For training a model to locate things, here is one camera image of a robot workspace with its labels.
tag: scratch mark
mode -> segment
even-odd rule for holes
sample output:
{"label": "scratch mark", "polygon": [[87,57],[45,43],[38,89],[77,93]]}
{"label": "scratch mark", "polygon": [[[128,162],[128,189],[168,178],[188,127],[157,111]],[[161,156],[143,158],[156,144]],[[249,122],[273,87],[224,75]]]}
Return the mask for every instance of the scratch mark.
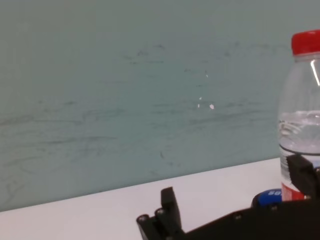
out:
{"label": "scratch mark", "polygon": [[69,123],[69,124],[75,124],[80,125],[83,122],[79,120],[33,120],[35,123]]}
{"label": "scratch mark", "polygon": [[124,55],[123,58],[126,59],[126,60],[132,60],[132,59],[134,59],[132,56],[128,56],[128,55]]}
{"label": "scratch mark", "polygon": [[63,105],[69,106],[69,105],[75,105],[75,104],[76,104],[75,101],[67,101],[67,102],[65,102]]}
{"label": "scratch mark", "polygon": [[11,117],[6,119],[0,119],[0,127],[2,126],[10,126],[10,125],[18,125],[18,124],[26,124],[31,122],[34,119],[32,115],[24,115]]}
{"label": "scratch mark", "polygon": [[21,164],[23,162],[26,161],[30,161],[30,160],[34,160],[34,159],[39,159],[39,156],[30,156],[30,157],[24,157],[24,158],[18,158],[18,159],[14,159],[14,160],[10,160],[9,162],[3,163],[2,166],[3,167],[12,167],[18,164]]}
{"label": "scratch mark", "polygon": [[148,64],[163,64],[164,61],[161,60],[150,60],[150,61],[146,61]]}
{"label": "scratch mark", "polygon": [[40,144],[45,145],[59,145],[59,144],[68,144],[68,143],[78,143],[78,142],[100,142],[100,141],[110,141],[116,140],[117,137],[114,136],[85,136],[85,137],[70,137],[62,140],[54,141],[43,141]]}
{"label": "scratch mark", "polygon": [[119,117],[126,111],[121,108],[111,110],[90,110],[82,114],[82,119],[86,121],[88,118],[93,118],[96,121],[108,120],[109,118]]}
{"label": "scratch mark", "polygon": [[34,171],[27,170],[22,165],[20,165],[19,169],[20,169],[21,172],[29,174],[29,175],[34,175],[35,174]]}
{"label": "scratch mark", "polygon": [[10,203],[12,201],[12,199],[15,198],[17,193],[20,190],[22,190],[25,186],[26,186],[25,184],[21,184],[20,186],[14,188],[11,183],[6,184],[5,189],[6,189],[6,192],[9,196],[8,196],[8,199],[2,205],[6,205],[6,204]]}

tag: white table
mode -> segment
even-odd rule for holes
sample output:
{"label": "white table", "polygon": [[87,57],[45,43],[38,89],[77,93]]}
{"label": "white table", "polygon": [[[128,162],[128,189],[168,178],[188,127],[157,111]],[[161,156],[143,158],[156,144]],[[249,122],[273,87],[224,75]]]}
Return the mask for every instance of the white table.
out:
{"label": "white table", "polygon": [[280,187],[279,159],[227,167],[0,213],[2,240],[141,240],[136,218],[161,206],[173,186],[190,231]]}

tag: clear plastic bottle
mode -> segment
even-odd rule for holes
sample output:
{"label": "clear plastic bottle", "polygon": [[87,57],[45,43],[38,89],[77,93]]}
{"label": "clear plastic bottle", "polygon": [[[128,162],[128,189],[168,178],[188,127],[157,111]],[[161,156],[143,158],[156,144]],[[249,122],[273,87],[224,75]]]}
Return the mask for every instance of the clear plastic bottle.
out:
{"label": "clear plastic bottle", "polygon": [[292,37],[294,65],[280,97],[278,140],[282,200],[304,199],[291,183],[286,156],[301,154],[320,166],[320,30]]}

